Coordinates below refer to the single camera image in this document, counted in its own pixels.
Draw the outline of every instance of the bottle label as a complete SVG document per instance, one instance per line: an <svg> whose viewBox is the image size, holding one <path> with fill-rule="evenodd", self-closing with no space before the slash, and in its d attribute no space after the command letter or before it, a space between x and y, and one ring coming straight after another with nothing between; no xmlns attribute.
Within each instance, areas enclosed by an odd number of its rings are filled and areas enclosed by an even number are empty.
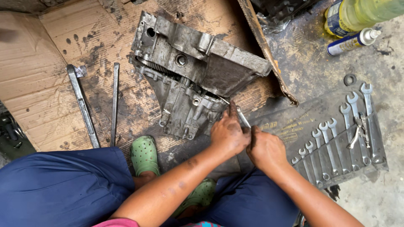
<svg viewBox="0 0 404 227"><path fill-rule="evenodd" d="M339 17L342 4L343 0L337 0L330 6L330 8L328 9L327 24L332 33L336 34L337 36L344 37L355 34L356 31L348 28Z"/></svg>
<svg viewBox="0 0 404 227"><path fill-rule="evenodd" d="M346 36L340 40L330 43L327 47L327 52L331 56L337 56L343 52L348 52L363 46L365 46L365 44L363 44L360 40L360 33L357 33L353 36Z"/></svg>

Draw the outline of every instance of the blue pants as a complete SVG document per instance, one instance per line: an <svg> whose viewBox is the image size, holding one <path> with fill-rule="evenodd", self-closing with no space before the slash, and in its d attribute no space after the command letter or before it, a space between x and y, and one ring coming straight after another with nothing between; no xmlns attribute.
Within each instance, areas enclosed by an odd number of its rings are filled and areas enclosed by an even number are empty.
<svg viewBox="0 0 404 227"><path fill-rule="evenodd" d="M134 192L116 147L38 152L0 169L0 226L90 227L105 221ZM218 181L212 205L181 226L210 221L227 227L292 226L298 209L267 176L253 170Z"/></svg>

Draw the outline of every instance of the gear teeth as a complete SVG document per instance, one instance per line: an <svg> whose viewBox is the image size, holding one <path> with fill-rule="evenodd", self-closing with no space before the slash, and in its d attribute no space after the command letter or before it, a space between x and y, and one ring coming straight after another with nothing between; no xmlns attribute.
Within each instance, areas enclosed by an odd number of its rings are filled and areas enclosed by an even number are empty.
<svg viewBox="0 0 404 227"><path fill-rule="evenodd" d="M153 63L153 62L151 62L151 61L145 60L145 59L142 58L142 57L136 56L136 60L139 61L139 62L141 62L141 63L143 63L144 65L146 65L146 66L152 68L152 69L155 69L155 70L158 70L158 71L160 71L160 72L167 73L167 74L170 73L170 72L169 72L166 68L164 68L163 66L157 65L156 63Z"/></svg>

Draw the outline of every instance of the plastic bottle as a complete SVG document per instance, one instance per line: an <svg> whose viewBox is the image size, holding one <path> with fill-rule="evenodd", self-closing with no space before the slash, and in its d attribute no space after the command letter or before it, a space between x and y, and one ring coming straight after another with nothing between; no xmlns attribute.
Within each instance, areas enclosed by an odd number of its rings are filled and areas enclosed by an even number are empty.
<svg viewBox="0 0 404 227"><path fill-rule="evenodd" d="M404 0L337 0L324 13L324 28L344 37L402 14Z"/></svg>

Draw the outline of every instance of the dirty hand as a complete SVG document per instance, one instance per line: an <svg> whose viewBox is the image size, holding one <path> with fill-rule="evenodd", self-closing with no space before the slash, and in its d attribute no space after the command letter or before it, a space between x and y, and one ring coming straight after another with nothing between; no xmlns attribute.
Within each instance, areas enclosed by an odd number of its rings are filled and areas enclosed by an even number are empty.
<svg viewBox="0 0 404 227"><path fill-rule="evenodd" d="M234 101L230 101L230 105L223 112L222 119L212 126L210 141L210 146L223 152L227 159L240 153L250 144L250 129L241 128Z"/></svg>
<svg viewBox="0 0 404 227"><path fill-rule="evenodd" d="M283 141L278 136L261 132L256 125L251 128L251 144L246 151L254 165L271 178L289 166Z"/></svg>

